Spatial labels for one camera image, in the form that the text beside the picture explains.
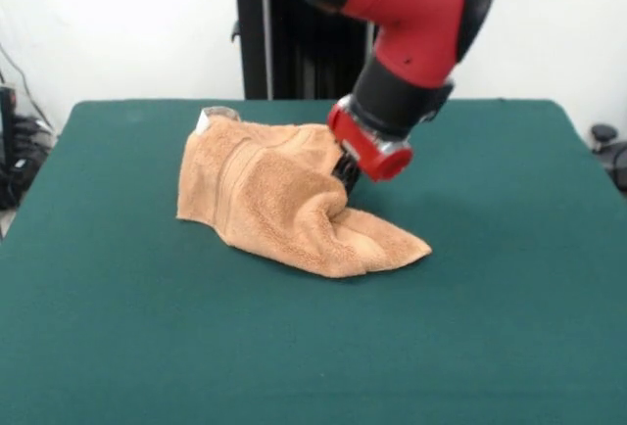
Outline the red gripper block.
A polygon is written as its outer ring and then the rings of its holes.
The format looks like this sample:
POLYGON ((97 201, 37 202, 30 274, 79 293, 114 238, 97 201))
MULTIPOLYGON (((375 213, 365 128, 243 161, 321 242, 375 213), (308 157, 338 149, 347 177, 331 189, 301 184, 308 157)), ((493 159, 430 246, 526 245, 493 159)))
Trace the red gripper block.
POLYGON ((370 130, 349 111, 348 105, 335 104, 327 125, 341 153, 332 174, 337 175, 350 195, 361 175, 374 182, 395 178, 411 162, 413 150, 407 140, 391 140, 370 130))

